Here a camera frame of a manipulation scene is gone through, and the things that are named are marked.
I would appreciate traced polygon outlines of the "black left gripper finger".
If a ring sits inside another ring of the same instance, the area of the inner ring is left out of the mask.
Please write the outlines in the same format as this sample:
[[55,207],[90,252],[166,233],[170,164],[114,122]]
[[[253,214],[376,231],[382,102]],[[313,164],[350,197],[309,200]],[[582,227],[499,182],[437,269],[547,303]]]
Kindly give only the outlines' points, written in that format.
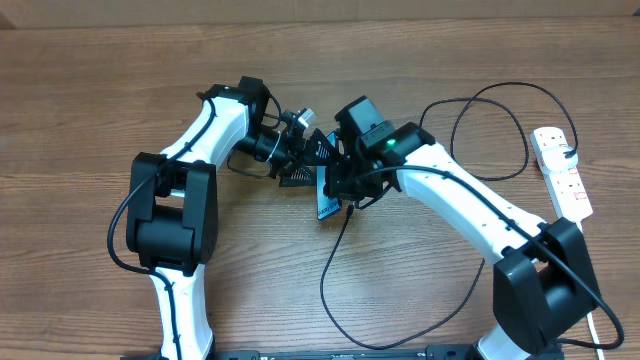
[[283,174],[279,181],[280,187],[313,187],[316,184],[317,175],[306,165],[302,165],[290,174]]
[[341,159],[340,152],[324,133],[315,129],[306,141],[303,162],[305,165],[331,165]]

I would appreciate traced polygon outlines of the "blue Galaxy S24 smartphone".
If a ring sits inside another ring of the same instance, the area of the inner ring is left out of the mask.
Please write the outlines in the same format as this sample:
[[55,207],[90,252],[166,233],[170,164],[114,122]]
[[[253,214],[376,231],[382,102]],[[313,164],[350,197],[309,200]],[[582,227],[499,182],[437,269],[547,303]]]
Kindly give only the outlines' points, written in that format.
[[[327,135],[328,140],[336,147],[337,138],[335,132]],[[341,200],[338,198],[330,198],[324,194],[326,185],[327,166],[316,166],[317,184],[316,184],[316,202],[317,202],[317,218],[320,221],[328,219],[332,215],[338,213],[341,208]]]

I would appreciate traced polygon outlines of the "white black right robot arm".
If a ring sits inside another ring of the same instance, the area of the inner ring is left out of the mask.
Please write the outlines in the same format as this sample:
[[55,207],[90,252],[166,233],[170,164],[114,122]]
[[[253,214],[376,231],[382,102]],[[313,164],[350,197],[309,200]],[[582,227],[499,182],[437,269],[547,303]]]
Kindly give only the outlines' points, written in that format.
[[409,122],[385,120],[362,96],[340,110],[324,192],[370,204],[390,189],[434,210],[493,268],[496,327],[475,346],[484,359],[525,359],[556,344],[602,304],[583,232],[566,217],[552,223],[481,183],[435,138]]

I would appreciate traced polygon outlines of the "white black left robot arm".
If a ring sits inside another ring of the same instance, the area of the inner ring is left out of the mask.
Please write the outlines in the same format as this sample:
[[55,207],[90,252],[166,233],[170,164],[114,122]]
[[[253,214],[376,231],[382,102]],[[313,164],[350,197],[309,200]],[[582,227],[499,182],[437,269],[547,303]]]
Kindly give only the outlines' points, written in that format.
[[264,124],[276,101],[265,83],[244,76],[235,86],[216,84],[198,93],[202,109],[172,145],[139,153],[130,190],[116,211],[126,220],[126,245],[137,254],[134,271],[154,285],[163,330],[157,359],[211,359],[215,337],[206,312],[206,264],[218,236],[217,173],[234,151],[268,165],[282,186],[316,182],[313,167],[333,146],[320,131],[306,138],[313,113],[279,111]]

